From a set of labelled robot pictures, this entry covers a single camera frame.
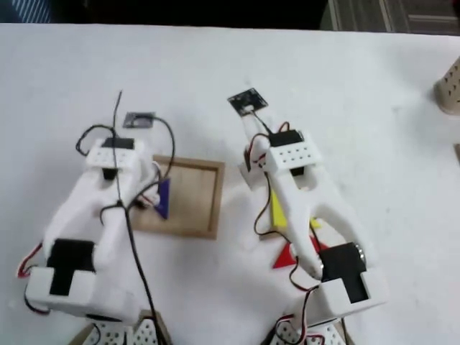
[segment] robotic arm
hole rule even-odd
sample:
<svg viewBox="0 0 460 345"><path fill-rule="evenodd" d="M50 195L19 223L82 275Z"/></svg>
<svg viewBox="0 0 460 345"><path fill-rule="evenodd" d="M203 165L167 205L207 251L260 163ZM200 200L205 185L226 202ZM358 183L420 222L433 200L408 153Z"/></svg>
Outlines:
<svg viewBox="0 0 460 345"><path fill-rule="evenodd" d="M240 165L241 173L252 189L261 185L263 174L267 174L287 219L292 254L298 257L300 267L318 280L308 302L310 328L385 303L388 292L376 252L322 166L321 155L307 131L272 132L266 123L272 122L273 116L254 89L231 97L229 102L241 116L252 142L245 163ZM317 254L308 235L312 217L327 221L347 243ZM303 312L301 300L290 310L297 326Z"/></svg>
<svg viewBox="0 0 460 345"><path fill-rule="evenodd" d="M119 272L121 246L129 243L123 208L102 208L119 199L125 205L154 180L152 150L138 139L98 139L83 174L57 210L43 239L46 267L33 267L26 290L30 302L97 321L135 324L141 311ZM156 194L156 186L147 191ZM102 231L89 226L99 222Z"/></svg>

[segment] wire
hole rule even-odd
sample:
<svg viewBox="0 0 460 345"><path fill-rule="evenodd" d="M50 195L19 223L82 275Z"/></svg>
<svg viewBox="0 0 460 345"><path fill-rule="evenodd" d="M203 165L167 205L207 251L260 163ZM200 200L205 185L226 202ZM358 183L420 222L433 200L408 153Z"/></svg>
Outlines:
<svg viewBox="0 0 460 345"><path fill-rule="evenodd" d="M28 267L25 267L26 264L28 263L31 258L33 258L42 248L42 242L37 244L32 251L26 255L21 262L18 265L18 268L16 269L16 278L22 279L22 278L27 278L30 276L30 270L32 267L35 267L36 265L30 265Z"/></svg>
<svg viewBox="0 0 460 345"><path fill-rule="evenodd" d="M114 117L113 117L113 122L112 122L112 124L114 126L116 124L116 110L118 109L120 98L121 98L121 91L119 93L119 97L117 98L115 109L114 109ZM136 196L128 204L128 206L125 206L123 204L123 200L121 199L121 195L120 195L119 174L117 173L115 175L115 178L116 178L116 183L117 183L117 188L118 188L118 197L119 197L119 199L114 205L104 206L101 209L100 213L99 213L99 218L101 220L101 223L104 224L103 221L102 221L102 213L105 210L110 209L110 208L118 208L118 207L123 209L125 220L126 220L126 228L128 230L129 242L131 244L132 254L133 254L133 257L134 257L134 261L136 263L137 271L139 272L139 276L141 277L142 284L144 285L145 293L147 295L147 299L148 299L149 306L150 306L150 311L151 311L151 314L152 314L152 320L153 320L153 323L155 325L155 333L157 335L158 344L159 345L166 345L167 344L166 338L165 338L165 335L162 332L162 329L160 328L160 325L159 325L159 322L158 322L158 319L157 319L157 312L155 310L155 305L154 305L153 300L152 300L152 294L150 292L150 288L149 288L149 285L148 285L148 282L147 282L147 278L145 277L144 270L142 269L142 265L141 265L141 262L139 260L139 255L137 254L136 242L134 240L134 234L133 234L133 230L132 230L131 220L129 218L129 210L131 209L131 207L133 207L136 204L138 197L142 196L146 190L149 190L154 185L157 185L158 183L160 183L163 180L165 180L167 178L167 176L168 176L168 174L169 174L169 172L171 170L171 167L173 165L173 162L174 162L175 139L174 139L173 131L172 131L170 125L165 120L161 119L160 117L154 117L153 120L157 120L157 121L162 122L167 127L167 130L169 131L170 136L171 136L172 153L171 153L171 158L170 158L170 161L169 161L167 169L166 169L165 176L162 179L161 178L161 173L158 170L158 174L156 174L156 176L154 177L154 180L151 183L149 183L147 186L145 186L143 189L141 189L141 191L138 192L138 194L136 194ZM116 138L116 131L115 131L114 127L112 127L112 128L109 127L108 129L112 133L112 148L113 148L113 153L114 153L114 167L115 167L115 169L118 169L117 166L116 166L116 150L115 150L115 145L114 145L115 144L115 138Z"/></svg>
<svg viewBox="0 0 460 345"><path fill-rule="evenodd" d="M249 146L247 148L247 155L249 157L249 160L251 160L251 152L252 152L252 148L254 147L255 139L258 137L264 137L264 138L269 139L268 135L266 135L265 133L257 133L251 138L251 141L249 142ZM254 163L259 162L259 160L261 160L263 157L265 157L265 153L262 154L257 161L254 161Z"/></svg>
<svg viewBox="0 0 460 345"><path fill-rule="evenodd" d="M166 172L165 172L165 175L163 176L163 178L160 178L160 179L154 179L154 181L152 181L151 183L149 183L148 185L146 185L145 187L143 187L143 189L140 190L140 192L138 192L138 194L136 194L136 196L133 198L133 200L128 204L127 208L128 210L130 210L135 202L136 202L136 199L138 197L140 197L142 194L144 194L147 190L149 190L151 187L153 187L154 185L158 185L160 183L162 183L163 181L165 181L171 171L171 167L173 166L173 163L174 163L174 158L175 158L175 139L174 139L174 133L173 133L173 130L171 129L171 126L162 118L158 117L158 116L155 116L153 118L154 121L160 121L161 123L163 123L167 130L169 131L170 133L170 136L171 136L171 144L172 144L172 149L171 149L171 158L170 158L170 161L169 163L167 164L167 168L166 168Z"/></svg>
<svg viewBox="0 0 460 345"><path fill-rule="evenodd" d="M318 235L316 234L315 228L313 228L313 226L311 225L311 222L309 223L309 227L310 227L311 232L313 232L313 237L315 237L315 242L316 242L316 245L318 246L318 253L319 253L322 249L321 249L321 243L319 242Z"/></svg>
<svg viewBox="0 0 460 345"><path fill-rule="evenodd" d="M289 131L290 130L290 123L288 121L284 121L282 123L282 125L280 126L280 129L278 129L278 133L282 132L282 129L284 128L284 126L287 125L287 130Z"/></svg>
<svg viewBox="0 0 460 345"><path fill-rule="evenodd" d="M346 326L345 326L345 318L342 318L342 319L340 320L340 322L341 322L342 328L343 328L343 330L344 330L345 345L348 345L348 338L349 338L349 336L348 336L348 331L346 330Z"/></svg>
<svg viewBox="0 0 460 345"><path fill-rule="evenodd" d="M310 294L314 290L316 290L318 287L319 287L319 285L313 286L312 288L308 289L307 293L305 294L305 299L303 300L303 306L302 306L302 329L301 329L301 332L300 332L299 339L297 341L295 341L295 342L287 341L286 339L281 337L279 335L279 333L278 333L278 326L280 325L280 323L289 322L290 320L292 320L294 318L294 315L290 314L288 316L283 316L282 318L279 318L278 321L275 324L275 334L276 334L276 337L278 337L279 340L284 341L288 345L299 345L299 344L301 344L301 343L303 343L305 341L305 339L307 338L307 320L305 318L305 310L306 310L306 307L307 307L307 301L308 301L308 298L310 297Z"/></svg>
<svg viewBox="0 0 460 345"><path fill-rule="evenodd" d="M120 99L121 99L121 94L123 93L123 90L120 90L118 93L118 98L116 99L115 103L115 108L114 108L114 116L112 120L112 150L114 153L114 167L115 167L115 173L116 173L116 190L118 192L118 199L121 200L121 192L120 192L120 179L118 178L118 166L116 163L116 153L115 153L115 124L116 124L116 112L118 111L118 105L120 104Z"/></svg>
<svg viewBox="0 0 460 345"><path fill-rule="evenodd" d="M91 131L93 131L96 128L107 129L112 133L112 136L115 136L115 137L118 136L118 134L115 132L115 129L113 129L112 127L106 126L105 124L94 124L93 126L89 127L87 130L83 132L83 134L80 136L77 143L75 144L75 149L80 155L85 156L85 157L88 156L89 151L83 152L81 150L81 143L88 136L88 134L90 134Z"/></svg>
<svg viewBox="0 0 460 345"><path fill-rule="evenodd" d="M295 266L294 268L290 271L289 273L289 281L291 282L292 285L294 285L297 289L299 289L300 291L303 291L304 293L306 293L308 291L308 289L306 287L303 287L302 285L299 285L297 284L294 280L293 280L293 275L294 275L294 272L297 270L297 268L299 267L299 257L295 257Z"/></svg>
<svg viewBox="0 0 460 345"><path fill-rule="evenodd" d="M97 345L101 341L102 333L101 333L101 329L95 323L93 323L93 326L98 331L98 340L97 340L96 343L94 343L92 345Z"/></svg>
<svg viewBox="0 0 460 345"><path fill-rule="evenodd" d="M266 236L266 235L270 235L270 234L279 234L287 242L291 243L290 240L283 233L281 233L279 231L269 230L269 231L266 231L266 232L258 232L258 230L257 230L257 224L259 223L259 220L261 219L261 217L263 216L265 211L268 209L268 206L270 205L270 201L272 200L272 187L270 185L270 179L268 178L268 174L266 172L264 172L264 175L265 175L265 178L267 179L268 199L267 199L267 202L265 203L264 207L262 208L262 210L260 210L259 214L257 215L257 217L256 217L256 219L254 221L254 232L256 233L256 235L259 235L259 236Z"/></svg>
<svg viewBox="0 0 460 345"><path fill-rule="evenodd" d="M32 311L33 313L36 313L38 315L41 315L41 316L48 316L51 312L50 309L39 309L39 308L36 308L34 307L32 304L30 304L29 300L27 299L27 296L26 296L26 291L27 291L27 285L26 285L26 288L24 289L24 303L26 304L26 306L29 308L30 311Z"/></svg>
<svg viewBox="0 0 460 345"><path fill-rule="evenodd" d="M270 128L267 126L267 124L265 122L263 122L261 118L259 118L259 116L256 114L256 112L254 110L251 111L250 114L254 115L254 117L257 120L259 120L260 124L265 128L265 130L267 131L268 134L273 134L273 132L270 130Z"/></svg>

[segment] yellow triangle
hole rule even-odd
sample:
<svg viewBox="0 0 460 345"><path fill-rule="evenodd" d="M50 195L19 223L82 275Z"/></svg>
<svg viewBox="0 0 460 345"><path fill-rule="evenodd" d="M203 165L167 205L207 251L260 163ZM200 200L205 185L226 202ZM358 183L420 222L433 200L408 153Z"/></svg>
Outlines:
<svg viewBox="0 0 460 345"><path fill-rule="evenodd" d="M272 190L271 208L272 208L272 225L276 226L279 229L285 228L288 225L288 223L286 221L284 213L282 212L280 201L278 200L278 197L276 196L276 193L274 192L274 190ZM315 218L310 219L310 225L314 229L321 228L321 224L319 224L319 222Z"/></svg>

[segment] wooden tray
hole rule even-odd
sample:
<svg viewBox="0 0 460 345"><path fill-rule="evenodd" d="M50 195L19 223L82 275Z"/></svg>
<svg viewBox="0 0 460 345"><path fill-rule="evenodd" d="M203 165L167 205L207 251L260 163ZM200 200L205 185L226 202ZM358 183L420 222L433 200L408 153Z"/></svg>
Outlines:
<svg viewBox="0 0 460 345"><path fill-rule="evenodd" d="M155 155L162 171L169 157ZM136 230L216 239L225 164L209 160L175 158L170 171L170 214L162 219L153 210L136 210Z"/></svg>

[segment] white table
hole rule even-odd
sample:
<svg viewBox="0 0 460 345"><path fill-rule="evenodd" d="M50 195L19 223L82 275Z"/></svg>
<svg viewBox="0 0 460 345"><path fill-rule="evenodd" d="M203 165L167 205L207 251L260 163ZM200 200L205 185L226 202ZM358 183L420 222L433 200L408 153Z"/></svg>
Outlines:
<svg viewBox="0 0 460 345"><path fill-rule="evenodd" d="M226 162L217 241L136 235L173 341L262 340L298 293L270 269L281 241L252 233L265 191L236 168L247 140L226 99L249 87L310 130L379 250L391 301L347 319L355 342L458 342L460 122L430 92L459 52L460 38L408 34L0 25L1 342L66 344L84 324L32 315L14 270L81 173L75 141L110 123L120 88L119 113L165 117L178 156Z"/></svg>

